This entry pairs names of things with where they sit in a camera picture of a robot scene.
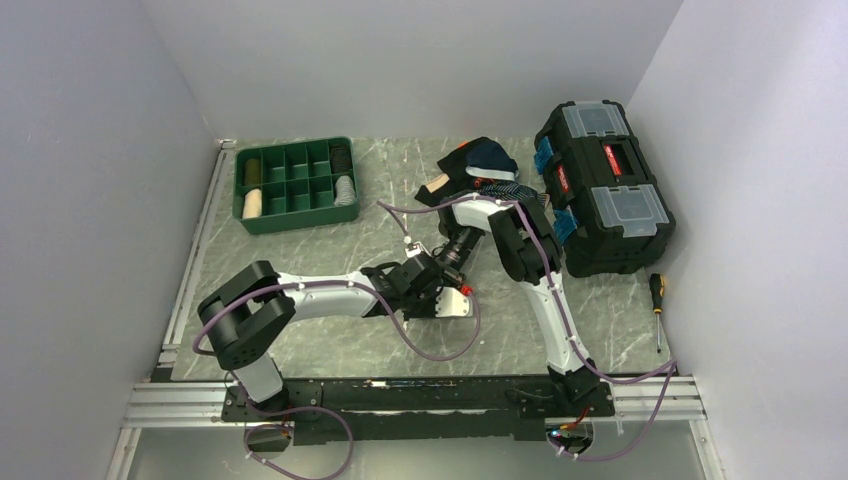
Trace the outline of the green divided organizer tray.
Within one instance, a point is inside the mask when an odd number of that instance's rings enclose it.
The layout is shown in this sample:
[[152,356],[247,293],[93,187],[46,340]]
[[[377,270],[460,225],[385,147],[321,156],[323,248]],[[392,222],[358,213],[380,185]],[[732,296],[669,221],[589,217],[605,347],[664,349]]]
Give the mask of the green divided organizer tray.
[[[341,176],[333,174],[330,167],[329,149],[334,145],[347,146],[352,151],[353,171],[348,176],[354,180],[357,194],[352,206],[334,205],[334,184]],[[262,161],[262,183],[257,187],[242,185],[243,165],[250,158]],[[244,148],[236,154],[233,179],[232,217],[251,235],[351,222],[360,214],[353,142],[348,137]],[[254,188],[262,190],[263,214],[242,220],[244,195]]]

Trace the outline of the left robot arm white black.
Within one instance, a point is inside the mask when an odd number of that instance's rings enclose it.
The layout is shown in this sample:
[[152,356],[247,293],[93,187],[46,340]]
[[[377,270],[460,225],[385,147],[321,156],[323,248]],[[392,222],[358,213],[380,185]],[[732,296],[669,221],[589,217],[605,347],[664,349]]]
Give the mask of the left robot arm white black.
[[427,254],[342,276],[294,276],[256,261],[200,303],[203,328],[192,349],[232,372],[247,391],[248,407],[272,420],[285,411],[288,394],[268,349],[288,324],[328,316],[430,313],[442,288],[443,269]]

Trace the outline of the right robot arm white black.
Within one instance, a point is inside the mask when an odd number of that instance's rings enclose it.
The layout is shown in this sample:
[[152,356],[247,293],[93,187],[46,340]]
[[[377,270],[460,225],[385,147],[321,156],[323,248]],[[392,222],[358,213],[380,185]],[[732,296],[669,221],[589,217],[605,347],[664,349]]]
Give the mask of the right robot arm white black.
[[496,200],[469,193],[437,207],[448,227],[470,227],[494,240],[508,277],[526,294],[545,342],[551,401],[574,415],[600,384],[565,295],[562,246],[535,200]]

